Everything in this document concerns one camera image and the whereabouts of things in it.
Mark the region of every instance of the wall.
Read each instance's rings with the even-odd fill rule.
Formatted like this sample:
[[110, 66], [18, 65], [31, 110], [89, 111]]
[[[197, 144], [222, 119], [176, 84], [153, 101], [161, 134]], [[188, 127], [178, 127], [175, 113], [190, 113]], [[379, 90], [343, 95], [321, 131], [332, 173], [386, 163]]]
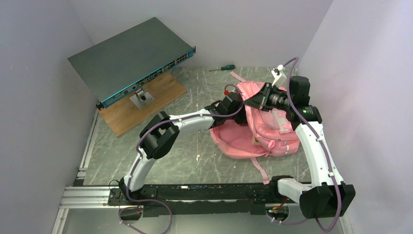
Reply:
[[0, 1], [0, 233], [50, 233], [95, 97], [66, 58], [91, 46], [66, 0]]
[[413, 2], [331, 5], [299, 71], [310, 78], [358, 233], [411, 233]]
[[71, 0], [94, 44], [158, 17], [197, 54], [183, 66], [275, 66], [304, 55], [332, 0]]

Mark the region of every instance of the pink backpack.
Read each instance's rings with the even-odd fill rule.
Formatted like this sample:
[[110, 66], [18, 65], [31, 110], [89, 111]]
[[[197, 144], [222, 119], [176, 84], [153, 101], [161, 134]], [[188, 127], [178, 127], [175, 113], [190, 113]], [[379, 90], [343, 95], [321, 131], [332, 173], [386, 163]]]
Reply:
[[[262, 82], [245, 81], [234, 72], [231, 75], [241, 81], [237, 87], [243, 100], [252, 97], [264, 85]], [[248, 125], [240, 126], [234, 120], [227, 120], [223, 125], [210, 129], [211, 137], [228, 157], [250, 158], [261, 172], [264, 184], [268, 184], [268, 176], [256, 157], [293, 154], [298, 150], [300, 140], [286, 119], [285, 111], [273, 109], [265, 112], [246, 105], [245, 113]]]

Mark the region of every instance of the backpack strap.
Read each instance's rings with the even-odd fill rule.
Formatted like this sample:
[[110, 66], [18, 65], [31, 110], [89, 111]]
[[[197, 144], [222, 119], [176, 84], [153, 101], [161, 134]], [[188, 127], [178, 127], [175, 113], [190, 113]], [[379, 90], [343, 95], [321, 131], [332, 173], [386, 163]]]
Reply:
[[257, 161], [257, 158], [252, 157], [251, 161], [252, 161], [252, 164], [254, 164], [254, 166], [260, 171], [261, 176], [263, 177], [263, 183], [264, 184], [269, 184], [270, 181], [268, 180], [267, 172], [265, 172], [265, 170], [260, 166], [260, 164]]
[[237, 80], [239, 80], [239, 81], [241, 81], [241, 82], [244, 82], [245, 81], [245, 79], [244, 78], [242, 78], [241, 76], [239, 76], [239, 75], [237, 75], [235, 72], [230, 72], [230, 74], [233, 76], [233, 77], [235, 77], [235, 79], [237, 79]]

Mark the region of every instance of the wooden plank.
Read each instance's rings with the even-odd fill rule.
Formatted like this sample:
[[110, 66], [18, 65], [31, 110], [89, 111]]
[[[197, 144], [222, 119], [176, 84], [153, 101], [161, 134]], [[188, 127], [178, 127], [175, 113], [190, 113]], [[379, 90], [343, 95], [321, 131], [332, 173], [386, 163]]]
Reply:
[[99, 113], [117, 137], [162, 110], [187, 90], [170, 74], [165, 73], [147, 84], [149, 93], [154, 97], [151, 103], [138, 109], [129, 99], [135, 92], [117, 101]]

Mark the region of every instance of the gray marble surface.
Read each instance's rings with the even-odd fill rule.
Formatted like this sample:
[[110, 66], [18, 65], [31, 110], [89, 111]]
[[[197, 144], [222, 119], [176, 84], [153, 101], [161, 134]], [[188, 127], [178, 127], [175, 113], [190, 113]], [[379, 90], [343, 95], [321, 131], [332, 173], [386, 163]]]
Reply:
[[[195, 112], [222, 99], [224, 86], [238, 81], [230, 71], [209, 72], [214, 68], [181, 68], [171, 74], [187, 89], [187, 93], [165, 108], [170, 115]], [[270, 81], [270, 68], [242, 67], [234, 70], [246, 80]], [[148, 118], [117, 138], [105, 121], [97, 129], [97, 138], [86, 173], [84, 185], [107, 185], [120, 179], [131, 167], [139, 133], [152, 119]], [[268, 176], [290, 175], [298, 181], [311, 181], [304, 151], [282, 157], [260, 157]], [[242, 183], [262, 182], [259, 171], [250, 159], [232, 159], [224, 155], [212, 141], [208, 130], [178, 136], [170, 153], [158, 160], [150, 171], [147, 184]]]

